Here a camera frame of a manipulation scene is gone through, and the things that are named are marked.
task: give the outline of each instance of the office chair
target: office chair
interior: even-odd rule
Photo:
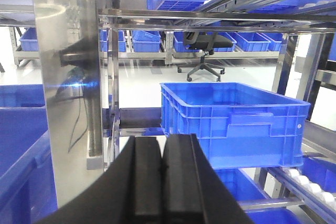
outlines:
[[[200,63],[187,74],[187,81],[192,81],[193,79],[190,76],[200,69],[207,70],[208,72],[212,73],[217,77],[217,81],[220,81],[220,75],[225,73],[225,67],[205,63],[205,57],[207,55],[213,55],[214,48],[232,47],[233,46],[232,41],[230,41],[228,38],[218,35],[218,33],[212,33],[208,35],[206,33],[193,32],[183,34],[183,44],[189,45],[189,49],[202,50],[204,53],[201,56]],[[181,68],[188,68],[193,66],[194,66],[193,64],[177,65],[177,72],[181,73],[182,72]],[[220,74],[217,73],[214,69],[221,69]]]

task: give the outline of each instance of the white floor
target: white floor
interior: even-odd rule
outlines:
[[[0,73],[0,85],[42,83],[38,60],[16,68],[13,61],[8,28],[0,27],[0,63],[5,73]],[[159,107],[161,106],[161,82],[181,82],[186,73],[177,73],[176,67],[120,67],[120,107]],[[242,82],[265,90],[271,90],[275,74],[275,65],[227,66],[222,76],[223,82]],[[292,71],[287,88],[287,96],[296,97],[301,74]],[[197,82],[215,81],[215,77],[206,71],[193,76]],[[312,121],[336,130],[336,92],[321,88],[316,102]]]

